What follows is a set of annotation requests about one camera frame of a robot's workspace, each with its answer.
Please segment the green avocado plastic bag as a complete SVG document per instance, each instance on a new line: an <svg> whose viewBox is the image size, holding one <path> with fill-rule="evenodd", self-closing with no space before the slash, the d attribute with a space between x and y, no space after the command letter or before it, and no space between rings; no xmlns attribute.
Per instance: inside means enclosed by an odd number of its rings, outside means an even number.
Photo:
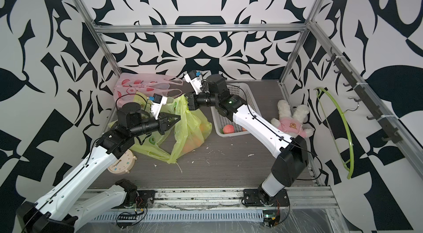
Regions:
<svg viewBox="0 0 423 233"><path fill-rule="evenodd" d="M174 100L171 111L175 115L181 116L181 120L174 128L176 143L171 152L171 161L177 161L178 158L183 156L181 151L187 140L192 140L196 143L197 148L199 148L211 134L213 126L200 109L189 111L188 101L185 95ZM200 124L205 125L205 132L201 132L199 129Z"/></svg>

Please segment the white plastic basket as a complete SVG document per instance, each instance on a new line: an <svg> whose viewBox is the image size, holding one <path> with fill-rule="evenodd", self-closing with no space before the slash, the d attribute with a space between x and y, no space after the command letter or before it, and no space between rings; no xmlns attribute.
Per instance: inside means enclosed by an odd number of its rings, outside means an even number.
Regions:
<svg viewBox="0 0 423 233"><path fill-rule="evenodd" d="M250 111L256 117L261 117L258 104L252 94L250 86L247 83L230 82L227 85L227 88L230 92L231 98L230 100L225 101L224 105L235 105L236 111L232 114L235 122L231 120L232 117L228 118L227 116L221 115L216 107L211 107L214 129L217 135L223 138L247 135L249 134L248 130L244 128L244 125L239 125L238 122L251 123L253 117ZM235 127L235 133L228 135L223 134L223 127L226 125L233 125Z"/></svg>

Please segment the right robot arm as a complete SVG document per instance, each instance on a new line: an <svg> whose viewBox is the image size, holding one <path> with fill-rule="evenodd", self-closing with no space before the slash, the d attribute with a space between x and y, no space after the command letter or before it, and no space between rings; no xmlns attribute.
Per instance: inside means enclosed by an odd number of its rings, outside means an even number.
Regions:
<svg viewBox="0 0 423 233"><path fill-rule="evenodd" d="M231 94L221 74L206 79L198 71L184 75L193 92L187 94L190 111L200 107L214 107L217 112L233 123L245 128L258 139L275 158L271 173L259 187L267 198L275 197L281 190L292 186L308 166L308 150L301 136L291 135L277 129L257 114L242 97Z"/></svg>

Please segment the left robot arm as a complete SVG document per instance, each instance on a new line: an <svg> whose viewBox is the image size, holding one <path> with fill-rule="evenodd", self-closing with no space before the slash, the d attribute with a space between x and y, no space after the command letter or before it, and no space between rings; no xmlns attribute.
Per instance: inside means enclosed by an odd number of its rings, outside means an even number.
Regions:
<svg viewBox="0 0 423 233"><path fill-rule="evenodd" d="M122 159L138 136L166 131L180 121L179 115L146 112L139 103L117 110L117 121L93 145L89 155L57 186L36 202L24 202L16 211L24 233L73 233L113 207L132 204L137 187L126 179L77 204L86 189L114 162Z"/></svg>

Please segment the pink plastic bag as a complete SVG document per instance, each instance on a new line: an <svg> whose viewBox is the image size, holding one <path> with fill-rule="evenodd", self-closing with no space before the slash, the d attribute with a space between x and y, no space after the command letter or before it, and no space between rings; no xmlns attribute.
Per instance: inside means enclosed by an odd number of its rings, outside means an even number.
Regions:
<svg viewBox="0 0 423 233"><path fill-rule="evenodd" d="M154 94L177 98L182 94L183 80L162 74L122 73L113 89L114 101L121 106L124 103L142 101L136 93L150 97Z"/></svg>

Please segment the pink peach front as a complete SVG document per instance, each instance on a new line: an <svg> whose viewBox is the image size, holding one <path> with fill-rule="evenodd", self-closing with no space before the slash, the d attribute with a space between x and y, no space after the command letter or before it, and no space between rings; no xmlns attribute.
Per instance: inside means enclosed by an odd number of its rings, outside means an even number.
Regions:
<svg viewBox="0 0 423 233"><path fill-rule="evenodd" d="M226 125L223 127L223 134L228 135L235 133L235 127L233 125Z"/></svg>

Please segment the beige alarm clock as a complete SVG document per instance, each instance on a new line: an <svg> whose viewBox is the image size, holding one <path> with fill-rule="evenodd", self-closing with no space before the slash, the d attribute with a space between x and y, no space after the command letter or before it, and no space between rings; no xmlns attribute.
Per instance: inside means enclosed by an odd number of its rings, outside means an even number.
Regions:
<svg viewBox="0 0 423 233"><path fill-rule="evenodd" d="M135 165L137 157L128 149L120 159L108 167L108 171L114 175L124 175L130 173Z"/></svg>

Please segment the plush bunny toy pink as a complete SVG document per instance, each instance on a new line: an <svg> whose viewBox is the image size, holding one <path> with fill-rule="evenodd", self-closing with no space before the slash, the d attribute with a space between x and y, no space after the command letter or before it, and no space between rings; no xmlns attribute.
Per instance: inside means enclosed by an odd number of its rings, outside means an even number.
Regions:
<svg viewBox="0 0 423 233"><path fill-rule="evenodd" d="M307 105L299 105L294 113L291 113L291 107L286 100L278 101L279 118L271 119L271 124L278 130L291 135L292 137L301 136L302 138L310 138L314 135L314 130L304 128L303 123L309 115L310 109Z"/></svg>

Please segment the green hoop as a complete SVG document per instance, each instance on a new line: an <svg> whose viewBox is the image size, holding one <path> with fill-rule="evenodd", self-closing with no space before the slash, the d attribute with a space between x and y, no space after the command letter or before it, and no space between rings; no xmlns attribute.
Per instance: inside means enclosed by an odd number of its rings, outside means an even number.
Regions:
<svg viewBox="0 0 423 233"><path fill-rule="evenodd" d="M323 105L321 104L321 97L320 97L320 94L321 93L324 93L326 96L329 97L329 99L331 100L331 102L333 103L333 105L336 107L336 110L337 110L337 112L338 112L338 114L339 114L339 116L341 118L341 121L342 121L344 130L345 130L345 134L347 136L348 145L349 145L349 148L348 148L348 151L349 151L349 160L345 161L341 157L341 151L340 151L340 149L339 149L339 147L337 145L337 141L336 141L337 139L335 138L332 129L329 127L329 123L328 123L328 128L329 128L329 130L331 132L331 135L333 137L333 141L334 141L334 144L336 146L337 152L338 152L338 154L340 156L341 163L342 163L344 169L348 172L347 179L350 180L352 178L353 173L354 173L354 167L355 167L354 145L353 145L353 141L352 141L353 139L352 139L352 136L351 136L351 130L350 130L348 121L347 121L347 119L345 117L345 112L341 109L341 107L338 104L338 102L336 101L336 99L330 94L330 92L328 90L326 90L326 89L324 89L322 87L317 87L317 88L315 88L315 91L317 92L316 93L316 97L317 97L317 100L318 100L319 105L321 106L321 109L322 109L323 115L325 116L325 119L327 120L328 118L327 118L325 109L323 108Z"/></svg>

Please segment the black hook rack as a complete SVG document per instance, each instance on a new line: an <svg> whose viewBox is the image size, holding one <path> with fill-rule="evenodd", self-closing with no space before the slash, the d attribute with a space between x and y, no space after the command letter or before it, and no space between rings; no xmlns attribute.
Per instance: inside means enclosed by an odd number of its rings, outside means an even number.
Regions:
<svg viewBox="0 0 423 233"><path fill-rule="evenodd" d="M335 64L337 68L335 73L342 74L342 76L347 80L348 83L344 86L351 88L358 95L359 102L366 106L371 114L367 117L367 119L370 121L376 121L381 126L385 132L382 140L385 142L391 141L395 144L404 142L405 139L398 127L398 124L395 122L395 116L382 104L382 100L377 97L370 85L362 78L362 76L360 76L358 71L349 62L348 58L331 52L328 61Z"/></svg>

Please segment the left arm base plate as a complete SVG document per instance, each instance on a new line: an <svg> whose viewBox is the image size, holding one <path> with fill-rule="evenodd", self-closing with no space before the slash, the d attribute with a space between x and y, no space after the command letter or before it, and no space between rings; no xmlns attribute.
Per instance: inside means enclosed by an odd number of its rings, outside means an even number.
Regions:
<svg viewBox="0 0 423 233"><path fill-rule="evenodd" d="M113 207L113 209L140 209L145 208L155 201L155 190L124 189L126 196L123 203Z"/></svg>

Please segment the aluminium frame bar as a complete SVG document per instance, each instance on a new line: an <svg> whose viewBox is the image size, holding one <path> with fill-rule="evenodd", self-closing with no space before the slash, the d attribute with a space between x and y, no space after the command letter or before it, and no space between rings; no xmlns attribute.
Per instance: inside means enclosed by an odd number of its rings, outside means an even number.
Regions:
<svg viewBox="0 0 423 233"><path fill-rule="evenodd" d="M288 24L182 24L182 25L94 25L99 34L106 33L172 33L172 32L219 32L219 31L303 31L302 23Z"/></svg>

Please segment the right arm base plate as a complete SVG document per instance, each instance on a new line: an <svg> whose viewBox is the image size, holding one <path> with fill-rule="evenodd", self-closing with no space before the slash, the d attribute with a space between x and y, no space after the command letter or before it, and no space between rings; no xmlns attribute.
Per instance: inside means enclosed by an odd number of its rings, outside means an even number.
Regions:
<svg viewBox="0 0 423 233"><path fill-rule="evenodd" d="M280 190L272 197L259 187L258 189L244 189L241 203L246 207L288 207L290 200L286 189Z"/></svg>

